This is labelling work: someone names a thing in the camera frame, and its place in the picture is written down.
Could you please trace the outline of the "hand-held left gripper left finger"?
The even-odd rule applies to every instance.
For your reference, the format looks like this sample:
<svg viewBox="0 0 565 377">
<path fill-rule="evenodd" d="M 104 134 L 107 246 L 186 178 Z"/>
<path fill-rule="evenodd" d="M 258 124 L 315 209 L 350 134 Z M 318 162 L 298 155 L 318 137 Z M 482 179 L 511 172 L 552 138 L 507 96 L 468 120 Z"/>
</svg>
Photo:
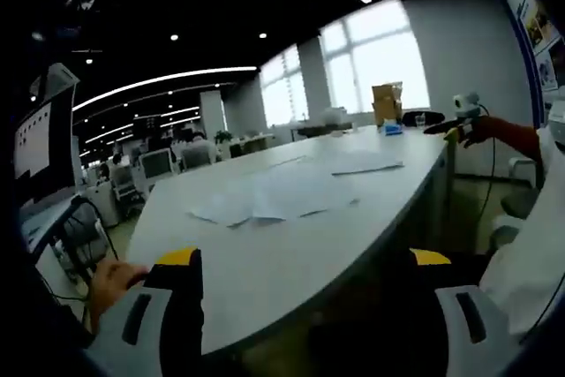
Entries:
<svg viewBox="0 0 565 377">
<path fill-rule="evenodd" d="M 202 300 L 200 249 L 166 253 L 102 315 L 87 355 L 104 376 L 200 376 Z"/>
</svg>

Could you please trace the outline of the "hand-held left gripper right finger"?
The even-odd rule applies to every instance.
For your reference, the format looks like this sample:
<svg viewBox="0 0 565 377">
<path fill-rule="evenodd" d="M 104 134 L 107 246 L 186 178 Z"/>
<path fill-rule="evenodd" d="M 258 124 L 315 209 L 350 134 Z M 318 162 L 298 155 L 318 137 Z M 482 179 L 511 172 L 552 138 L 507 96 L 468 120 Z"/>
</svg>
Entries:
<svg viewBox="0 0 565 377">
<path fill-rule="evenodd" d="M 518 353 L 508 318 L 478 286 L 490 259 L 410 250 L 410 340 L 426 375 L 502 376 Z"/>
</svg>

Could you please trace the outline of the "person's right hand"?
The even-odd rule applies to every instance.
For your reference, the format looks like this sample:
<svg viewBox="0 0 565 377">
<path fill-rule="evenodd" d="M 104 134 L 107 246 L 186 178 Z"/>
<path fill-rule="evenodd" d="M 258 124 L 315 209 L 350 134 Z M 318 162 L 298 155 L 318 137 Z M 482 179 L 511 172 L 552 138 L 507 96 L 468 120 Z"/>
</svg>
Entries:
<svg viewBox="0 0 565 377">
<path fill-rule="evenodd" d="M 493 137 L 491 118 L 482 116 L 473 118 L 463 127 L 463 147 L 468 148 L 481 144 Z"/>
</svg>

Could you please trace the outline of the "person's left hand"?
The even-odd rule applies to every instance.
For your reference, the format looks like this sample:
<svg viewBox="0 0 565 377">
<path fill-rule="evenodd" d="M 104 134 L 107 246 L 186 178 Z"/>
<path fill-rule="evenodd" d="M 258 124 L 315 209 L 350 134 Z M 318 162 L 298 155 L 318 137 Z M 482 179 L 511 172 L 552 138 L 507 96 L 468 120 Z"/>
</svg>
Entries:
<svg viewBox="0 0 565 377">
<path fill-rule="evenodd" d="M 104 259 L 98 264 L 91 281 L 88 301 L 93 334 L 98 333 L 102 315 L 147 274 L 147 268 L 120 260 Z"/>
</svg>

